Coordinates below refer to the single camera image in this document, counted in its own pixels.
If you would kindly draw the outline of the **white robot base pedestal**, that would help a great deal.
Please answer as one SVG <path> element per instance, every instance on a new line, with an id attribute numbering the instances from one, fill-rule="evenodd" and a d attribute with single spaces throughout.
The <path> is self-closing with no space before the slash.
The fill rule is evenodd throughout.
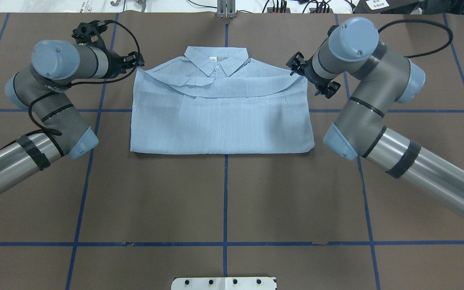
<path id="1" fill-rule="evenodd" d="M 176 278 L 172 290 L 276 290 L 272 277 L 201 277 Z"/>

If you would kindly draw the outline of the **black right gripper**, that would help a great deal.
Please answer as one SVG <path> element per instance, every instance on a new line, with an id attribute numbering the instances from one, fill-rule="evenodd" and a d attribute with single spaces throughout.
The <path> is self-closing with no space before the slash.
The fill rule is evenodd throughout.
<path id="1" fill-rule="evenodd" d="M 333 97 L 341 85 L 334 81 L 339 75 L 327 71 L 320 63 L 318 56 L 313 55 L 304 60 L 301 52 L 296 52 L 286 63 L 291 70 L 290 75 L 298 74 L 305 77 L 316 88 L 315 95 L 323 95 L 326 98 Z"/>

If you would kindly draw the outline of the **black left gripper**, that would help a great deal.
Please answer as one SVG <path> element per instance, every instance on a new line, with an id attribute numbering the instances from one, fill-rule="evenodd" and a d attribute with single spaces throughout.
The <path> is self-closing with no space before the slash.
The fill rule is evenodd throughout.
<path id="1" fill-rule="evenodd" d="M 109 49 L 101 34 L 108 29 L 109 24 L 115 24 L 126 31 L 136 42 L 135 35 L 124 25 L 117 21 L 92 21 L 80 23 L 72 31 L 72 38 L 77 45 L 89 47 L 96 55 L 96 71 L 93 78 L 116 78 L 125 74 L 125 78 L 136 70 L 136 67 L 144 67 L 144 58 L 140 52 L 131 52 L 126 56 L 120 56 Z"/>

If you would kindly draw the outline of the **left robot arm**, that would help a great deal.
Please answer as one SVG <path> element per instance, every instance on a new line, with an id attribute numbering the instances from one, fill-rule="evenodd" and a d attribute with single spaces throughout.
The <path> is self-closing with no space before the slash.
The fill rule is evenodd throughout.
<path id="1" fill-rule="evenodd" d="M 81 23 L 72 32 L 75 44 L 64 40 L 37 43 L 31 64 L 5 86 L 6 97 L 26 110 L 37 127 L 0 149 L 0 194 L 52 163 L 77 159 L 98 145 L 98 138 L 66 95 L 77 85 L 106 85 L 122 81 L 144 66 L 138 40 L 125 56 L 108 48 L 102 38 L 108 25 L 130 30 L 116 20 Z"/>

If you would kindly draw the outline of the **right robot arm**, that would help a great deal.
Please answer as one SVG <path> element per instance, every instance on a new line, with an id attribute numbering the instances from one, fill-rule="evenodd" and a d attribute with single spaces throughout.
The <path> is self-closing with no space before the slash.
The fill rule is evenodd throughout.
<path id="1" fill-rule="evenodd" d="M 324 144 L 347 160 L 372 162 L 464 219 L 464 170 L 383 123 L 394 103 L 407 103 L 420 92 L 426 75 L 410 57 L 390 49 L 380 32 L 367 18 L 350 18 L 333 25 L 309 59 L 296 52 L 286 65 L 328 99 L 340 88 L 335 81 L 340 74 L 357 79 Z"/>

